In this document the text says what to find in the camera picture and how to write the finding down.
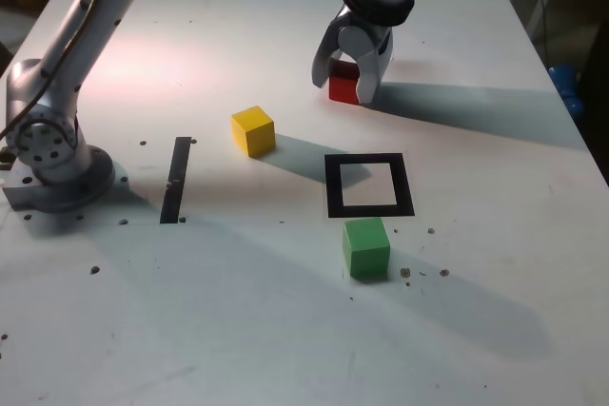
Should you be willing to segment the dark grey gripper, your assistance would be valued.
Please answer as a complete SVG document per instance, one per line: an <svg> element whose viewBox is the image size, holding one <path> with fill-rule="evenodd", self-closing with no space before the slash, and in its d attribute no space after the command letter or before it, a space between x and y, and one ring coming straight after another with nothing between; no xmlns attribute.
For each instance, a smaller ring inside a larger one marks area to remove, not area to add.
<svg viewBox="0 0 609 406"><path fill-rule="evenodd" d="M329 23L313 58L312 83L322 88L335 62L345 53L359 71L356 85L358 103L370 105L381 85L392 50L391 27L375 25L343 4Z"/></svg>

